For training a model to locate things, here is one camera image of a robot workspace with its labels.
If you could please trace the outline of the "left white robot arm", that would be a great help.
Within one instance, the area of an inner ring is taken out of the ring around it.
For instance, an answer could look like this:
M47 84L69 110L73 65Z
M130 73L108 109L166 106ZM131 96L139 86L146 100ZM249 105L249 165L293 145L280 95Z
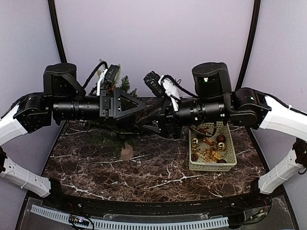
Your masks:
M98 121L116 124L143 110L141 100L112 86L119 71L117 65L105 69L97 82L95 96L87 96L85 88L76 78L77 67L71 63L59 63L46 67L43 75L44 91L27 94L12 104L0 118L0 144L30 134L51 125L54 120Z

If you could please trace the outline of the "pale green plastic basket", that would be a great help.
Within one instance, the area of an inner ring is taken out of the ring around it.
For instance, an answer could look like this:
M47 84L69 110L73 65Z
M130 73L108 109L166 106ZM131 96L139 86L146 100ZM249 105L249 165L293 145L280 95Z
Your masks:
M218 151L216 145L210 147L203 141L204 138L211 138L212 140L216 141L216 137L220 134L226 137L226 150L223 152ZM192 138L197 138L199 140L198 147L194 148L191 146ZM221 155L221 159L226 160L227 163L204 162L205 154L210 149L211 151L217 151ZM191 160L191 154L197 154L199 156L197 162L193 162ZM236 153L229 125L224 125L223 122L214 122L204 123L198 126L189 126L189 170L204 172L228 172L230 169L236 166L236 164Z

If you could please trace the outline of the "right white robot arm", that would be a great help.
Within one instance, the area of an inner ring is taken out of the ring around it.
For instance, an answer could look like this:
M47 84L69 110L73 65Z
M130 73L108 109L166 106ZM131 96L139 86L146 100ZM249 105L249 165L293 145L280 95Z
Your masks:
M160 136L178 138L182 127L222 121L240 127L270 129L296 137L287 156L251 185L245 204L255 208L263 194L271 194L307 166L307 115L273 95L252 88L232 90L227 65L208 62L192 69L195 93L180 101L180 85L169 75L148 73L145 84L161 101L148 109L136 125Z

